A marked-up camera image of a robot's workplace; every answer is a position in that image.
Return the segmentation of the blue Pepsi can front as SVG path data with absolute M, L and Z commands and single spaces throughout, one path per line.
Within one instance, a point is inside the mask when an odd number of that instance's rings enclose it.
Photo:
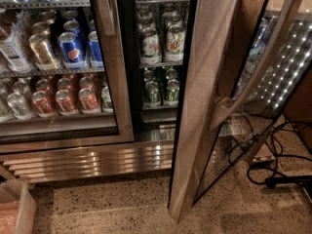
M 69 69 L 82 69 L 86 66 L 86 47 L 82 40 L 73 32 L 63 32 L 58 44 L 64 56 L 64 65 Z

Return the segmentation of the white green can far left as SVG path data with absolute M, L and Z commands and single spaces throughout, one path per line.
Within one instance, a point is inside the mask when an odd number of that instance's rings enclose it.
M 141 63 L 155 64 L 161 61 L 162 54 L 159 45 L 159 36 L 154 27 L 142 30 L 141 38 Z

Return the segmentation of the silver can lower left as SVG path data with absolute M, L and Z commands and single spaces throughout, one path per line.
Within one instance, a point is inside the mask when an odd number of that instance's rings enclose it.
M 7 103 L 18 119 L 28 120 L 33 117 L 31 105 L 24 95 L 19 93 L 11 93 L 7 97 Z

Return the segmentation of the clear labelled bottle left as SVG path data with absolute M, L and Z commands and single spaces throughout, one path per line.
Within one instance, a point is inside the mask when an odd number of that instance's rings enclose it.
M 31 53 L 22 44 L 14 30 L 4 23 L 0 24 L 0 53 L 14 72 L 28 73 L 32 70 Z

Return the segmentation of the red soda can middle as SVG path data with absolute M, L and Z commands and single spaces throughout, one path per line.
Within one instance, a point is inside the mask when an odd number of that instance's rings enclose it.
M 56 102 L 58 104 L 61 115 L 70 116 L 78 113 L 77 104 L 73 98 L 73 95 L 68 90 L 57 91 Z

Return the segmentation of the blue Pepsi can edge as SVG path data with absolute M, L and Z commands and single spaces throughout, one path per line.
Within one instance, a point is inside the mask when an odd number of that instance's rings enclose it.
M 98 35 L 95 31 L 92 31 L 88 35 L 88 44 L 91 50 L 92 61 L 97 67 L 103 67 L 103 61 L 101 56 L 101 50 L 98 41 Z

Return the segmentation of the stainless fridge bottom grille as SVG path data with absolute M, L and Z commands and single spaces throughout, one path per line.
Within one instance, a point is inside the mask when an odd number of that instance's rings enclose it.
M 215 143 L 223 140 L 224 174 L 267 139 L 261 127 L 201 132 L 173 127 L 133 132 L 116 127 L 68 129 L 7 126 L 1 134 L 1 177 L 45 183 L 169 170 L 170 188 L 200 183 Z

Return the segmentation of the gold soda can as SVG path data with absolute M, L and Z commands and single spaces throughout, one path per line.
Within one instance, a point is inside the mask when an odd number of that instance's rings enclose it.
M 35 63 L 40 70 L 60 69 L 59 58 L 50 40 L 45 35 L 31 35 L 29 46 L 35 56 Z

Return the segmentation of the green soda can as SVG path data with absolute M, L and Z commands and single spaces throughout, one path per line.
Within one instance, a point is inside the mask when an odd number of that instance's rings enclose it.
M 171 79 L 167 82 L 164 103 L 166 105 L 178 104 L 179 99 L 179 81 Z

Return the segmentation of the clear plastic storage bin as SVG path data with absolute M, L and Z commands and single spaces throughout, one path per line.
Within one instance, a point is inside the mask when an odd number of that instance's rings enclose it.
M 35 212 L 25 180 L 0 183 L 0 234 L 32 234 Z

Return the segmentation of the glass fridge door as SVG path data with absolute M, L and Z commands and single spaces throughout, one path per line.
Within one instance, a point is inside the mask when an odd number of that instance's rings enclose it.
M 49 129 L 66 127 L 86 129 L 88 127 L 116 127 L 132 129 L 130 103 L 124 53 L 118 19 L 116 0 L 1 0 L 1 23 L 8 24 L 22 44 L 31 53 L 32 70 L 28 73 L 14 72 L 1 54 L 1 134 L 7 126 L 28 124 Z M 82 69 L 66 68 L 59 47 L 59 36 L 63 32 L 75 33 L 86 47 L 86 66 Z M 92 61 L 88 35 L 95 31 L 101 50 L 103 67 Z M 31 35 L 45 35 L 51 42 L 60 63 L 60 69 L 40 70 L 29 46 Z M 84 113 L 79 100 L 79 91 L 92 89 L 99 104 L 98 113 Z M 63 116 L 59 112 L 56 93 L 68 90 L 78 107 L 78 113 Z M 55 103 L 57 113 L 51 117 L 40 117 L 32 103 L 35 92 L 44 91 Z M 11 93 L 24 95 L 33 111 L 33 117 L 20 120 L 8 105 Z
M 190 0 L 169 213 L 181 221 L 309 101 L 312 0 Z

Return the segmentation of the red soda can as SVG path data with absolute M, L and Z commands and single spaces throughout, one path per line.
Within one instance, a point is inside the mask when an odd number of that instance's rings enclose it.
M 84 88 L 79 91 L 79 100 L 84 113 L 98 113 L 99 104 L 95 92 L 90 88 Z
M 56 102 L 58 104 L 61 115 L 70 116 L 78 113 L 77 104 L 73 98 L 73 95 L 68 90 L 57 91 Z
M 40 117 L 51 117 L 57 113 L 55 103 L 44 91 L 35 92 L 32 95 L 32 103 Z

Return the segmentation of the red soda can left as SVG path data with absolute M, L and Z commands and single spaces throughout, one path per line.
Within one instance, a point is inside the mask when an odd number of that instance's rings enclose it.
M 44 91 L 35 92 L 32 95 L 32 103 L 40 117 L 51 117 L 57 113 L 55 103 Z

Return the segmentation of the red soda can right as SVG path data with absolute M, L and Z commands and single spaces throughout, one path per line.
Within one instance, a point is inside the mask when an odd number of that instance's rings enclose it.
M 98 113 L 99 104 L 95 92 L 90 88 L 84 88 L 79 91 L 79 100 L 84 113 Z

